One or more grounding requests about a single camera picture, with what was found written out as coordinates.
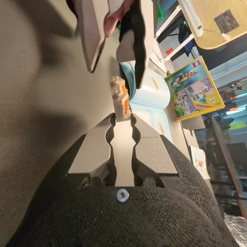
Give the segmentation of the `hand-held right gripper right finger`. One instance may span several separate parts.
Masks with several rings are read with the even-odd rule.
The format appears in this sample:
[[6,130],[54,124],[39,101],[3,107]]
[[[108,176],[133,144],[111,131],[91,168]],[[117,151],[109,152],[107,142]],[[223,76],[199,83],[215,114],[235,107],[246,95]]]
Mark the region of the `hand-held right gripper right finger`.
[[136,180],[162,176],[178,176],[175,165],[162,141],[160,134],[142,120],[131,114],[132,139],[135,144],[132,153],[132,171]]

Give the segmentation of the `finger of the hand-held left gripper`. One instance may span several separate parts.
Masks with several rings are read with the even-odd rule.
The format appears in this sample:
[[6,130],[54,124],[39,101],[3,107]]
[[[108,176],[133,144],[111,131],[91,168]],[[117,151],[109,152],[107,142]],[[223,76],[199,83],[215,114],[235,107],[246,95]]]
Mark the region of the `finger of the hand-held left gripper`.
[[78,0],[75,11],[78,17],[75,33],[81,36],[87,69],[94,73],[106,40],[104,21],[110,11],[109,1]]
[[144,80],[158,21],[157,1],[133,1],[121,21],[116,59],[119,63],[135,61],[135,83],[140,89]]

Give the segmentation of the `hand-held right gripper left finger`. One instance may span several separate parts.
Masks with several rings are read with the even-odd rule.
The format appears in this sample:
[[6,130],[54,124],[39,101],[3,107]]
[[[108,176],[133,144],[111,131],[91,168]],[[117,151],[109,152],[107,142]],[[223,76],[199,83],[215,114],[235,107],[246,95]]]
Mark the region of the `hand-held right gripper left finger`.
[[111,113],[87,132],[68,175],[84,175],[89,180],[99,177],[106,183],[116,182],[117,171],[111,145],[115,125],[115,113]]

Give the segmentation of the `white and orange lego model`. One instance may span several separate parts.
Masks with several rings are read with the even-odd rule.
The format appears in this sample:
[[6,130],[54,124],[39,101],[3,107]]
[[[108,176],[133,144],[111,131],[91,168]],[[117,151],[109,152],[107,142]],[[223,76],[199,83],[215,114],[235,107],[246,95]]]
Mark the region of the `white and orange lego model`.
[[128,89],[125,86],[125,80],[119,76],[112,76],[110,79],[110,89],[113,99],[116,122],[128,121],[131,117],[131,110],[129,106],[129,94]]

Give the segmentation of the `yellow lego box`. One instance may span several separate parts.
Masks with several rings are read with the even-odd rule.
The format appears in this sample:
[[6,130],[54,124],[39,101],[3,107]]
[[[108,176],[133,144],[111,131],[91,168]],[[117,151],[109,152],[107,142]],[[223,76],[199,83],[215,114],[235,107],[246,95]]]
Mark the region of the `yellow lego box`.
[[177,122],[224,109],[202,56],[164,78]]

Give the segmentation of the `printed paper sheet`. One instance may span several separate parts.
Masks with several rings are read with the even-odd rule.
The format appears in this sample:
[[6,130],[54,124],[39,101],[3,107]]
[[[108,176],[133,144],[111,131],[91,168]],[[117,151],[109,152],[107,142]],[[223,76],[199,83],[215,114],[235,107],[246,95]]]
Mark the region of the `printed paper sheet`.
[[198,170],[198,172],[200,173],[200,175],[204,180],[210,179],[206,166],[205,152],[202,149],[193,147],[191,145],[189,146],[189,148],[190,148],[192,163],[195,166],[195,168]]

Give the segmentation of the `light blue instruction booklet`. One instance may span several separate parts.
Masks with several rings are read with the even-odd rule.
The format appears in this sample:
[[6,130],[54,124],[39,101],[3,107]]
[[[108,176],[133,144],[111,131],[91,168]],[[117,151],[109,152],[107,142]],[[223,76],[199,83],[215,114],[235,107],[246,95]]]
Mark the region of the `light blue instruction booklet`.
[[123,62],[120,66],[129,85],[131,112],[173,143],[168,118],[164,112],[170,102],[170,90],[164,78],[152,69],[146,68],[142,86],[137,89],[135,61]]

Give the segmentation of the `light wooden tabletop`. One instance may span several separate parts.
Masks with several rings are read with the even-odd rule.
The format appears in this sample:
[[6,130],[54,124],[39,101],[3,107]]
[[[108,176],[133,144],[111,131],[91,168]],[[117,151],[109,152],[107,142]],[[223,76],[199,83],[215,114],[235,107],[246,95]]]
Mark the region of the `light wooden tabletop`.
[[[200,21],[203,34],[194,38],[196,44],[206,50],[225,45],[247,33],[247,1],[246,0],[197,0],[191,1]],[[214,18],[230,9],[239,27],[229,33],[221,33]]]

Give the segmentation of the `white table frame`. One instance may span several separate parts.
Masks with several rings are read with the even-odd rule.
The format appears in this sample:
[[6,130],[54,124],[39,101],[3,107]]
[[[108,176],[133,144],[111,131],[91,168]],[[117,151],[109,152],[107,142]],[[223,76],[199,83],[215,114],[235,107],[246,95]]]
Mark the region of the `white table frame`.
[[[165,31],[169,31],[173,29],[173,27],[176,29],[177,26],[181,26],[178,34],[178,37],[180,38],[180,45],[164,58],[162,57],[159,43],[161,43],[165,39]],[[174,11],[157,29],[156,40],[153,44],[153,54],[157,56],[159,62],[165,63],[181,49],[185,49],[186,45],[189,47],[192,46],[192,40],[194,38],[201,37],[202,34],[202,22],[196,14],[191,1],[177,1],[177,5]]]

